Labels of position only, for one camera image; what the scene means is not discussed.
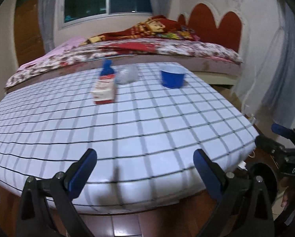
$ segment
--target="blue gripper pad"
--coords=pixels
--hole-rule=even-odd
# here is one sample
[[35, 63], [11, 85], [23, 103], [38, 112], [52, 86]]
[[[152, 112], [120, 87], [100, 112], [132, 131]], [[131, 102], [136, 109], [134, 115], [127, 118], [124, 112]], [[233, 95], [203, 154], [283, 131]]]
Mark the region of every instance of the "blue gripper pad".
[[217, 163], [213, 163], [201, 149], [194, 152], [194, 166], [204, 182], [210, 197], [220, 202], [226, 182], [224, 171]]
[[275, 134], [281, 135], [284, 138], [291, 139], [293, 138], [293, 131], [289, 128], [286, 128], [284, 126], [278, 125], [278, 124], [272, 124], [271, 125], [271, 131]]
[[70, 200], [76, 199], [80, 195], [96, 163], [96, 151], [88, 149], [81, 159], [74, 162], [66, 171], [63, 184]]

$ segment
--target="red headboard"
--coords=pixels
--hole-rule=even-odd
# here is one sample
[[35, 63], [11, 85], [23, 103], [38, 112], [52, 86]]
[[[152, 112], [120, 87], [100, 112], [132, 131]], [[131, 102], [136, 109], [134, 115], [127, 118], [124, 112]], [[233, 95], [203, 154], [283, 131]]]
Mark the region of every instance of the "red headboard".
[[[178, 22], [186, 25], [183, 14], [179, 15]], [[223, 16], [217, 28], [210, 8], [203, 3], [199, 3], [192, 10], [187, 26], [194, 29], [202, 42], [216, 43], [233, 49], [235, 52], [239, 50], [242, 22], [236, 13], [232, 11]]]

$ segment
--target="blue cup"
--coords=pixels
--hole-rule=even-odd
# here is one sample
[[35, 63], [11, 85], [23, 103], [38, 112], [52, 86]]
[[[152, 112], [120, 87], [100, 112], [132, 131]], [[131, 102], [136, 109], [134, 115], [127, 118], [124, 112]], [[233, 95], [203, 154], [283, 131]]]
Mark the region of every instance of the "blue cup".
[[186, 69], [179, 65], [163, 65], [160, 67], [162, 85], [167, 88], [181, 88], [184, 84]]

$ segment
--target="human hand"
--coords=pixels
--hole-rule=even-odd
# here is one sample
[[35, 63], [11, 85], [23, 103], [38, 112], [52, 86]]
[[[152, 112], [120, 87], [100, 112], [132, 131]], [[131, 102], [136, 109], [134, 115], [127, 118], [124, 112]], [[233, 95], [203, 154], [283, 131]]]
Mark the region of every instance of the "human hand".
[[[288, 181], [289, 181], [289, 178], [284, 178], [282, 180], [281, 185], [283, 187], [286, 187], [288, 185]], [[288, 205], [294, 196], [295, 196], [295, 187], [289, 186], [284, 192], [284, 196], [283, 196], [282, 202], [281, 202], [281, 207], [284, 208], [286, 205]]]

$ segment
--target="grid pattern tablecloth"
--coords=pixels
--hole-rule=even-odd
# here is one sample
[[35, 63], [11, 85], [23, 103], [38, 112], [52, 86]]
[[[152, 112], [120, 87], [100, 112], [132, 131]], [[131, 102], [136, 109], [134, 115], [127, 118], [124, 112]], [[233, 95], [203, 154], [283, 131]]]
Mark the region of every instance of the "grid pattern tablecloth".
[[197, 148], [234, 169], [254, 149], [254, 127], [191, 72], [182, 89], [163, 87], [161, 64], [138, 64], [140, 80], [119, 86], [111, 104], [94, 105], [90, 94], [100, 69], [8, 94], [0, 102], [0, 184], [20, 195], [29, 175], [50, 178], [93, 148], [97, 165], [73, 203], [80, 212], [114, 213], [203, 189]]

